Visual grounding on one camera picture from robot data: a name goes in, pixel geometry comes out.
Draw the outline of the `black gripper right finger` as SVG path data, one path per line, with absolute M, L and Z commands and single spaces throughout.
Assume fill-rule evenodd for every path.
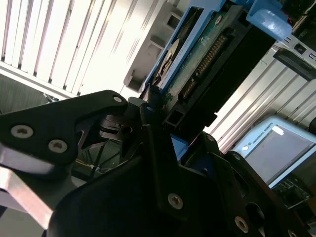
M 221 199 L 226 233 L 232 237 L 309 237 L 283 204 L 237 152 L 220 152 L 216 140 L 201 132 L 189 147 L 186 166 L 213 179 Z

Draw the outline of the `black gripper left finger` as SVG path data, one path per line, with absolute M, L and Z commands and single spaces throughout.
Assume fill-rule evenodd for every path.
M 162 122 L 153 104 L 111 90 L 4 114 L 0 188 L 35 220 L 50 221 L 61 200 L 78 189 L 71 181 L 78 155 L 117 140 L 122 163 L 102 176 L 139 158 L 156 207 L 181 210 L 187 194 Z

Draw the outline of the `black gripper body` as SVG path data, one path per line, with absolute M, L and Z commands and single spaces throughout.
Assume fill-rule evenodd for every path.
M 208 155 L 211 176 L 181 168 L 187 198 L 171 213 L 155 205 L 137 158 L 69 193 L 48 227 L 50 237 L 258 237 L 225 160 Z

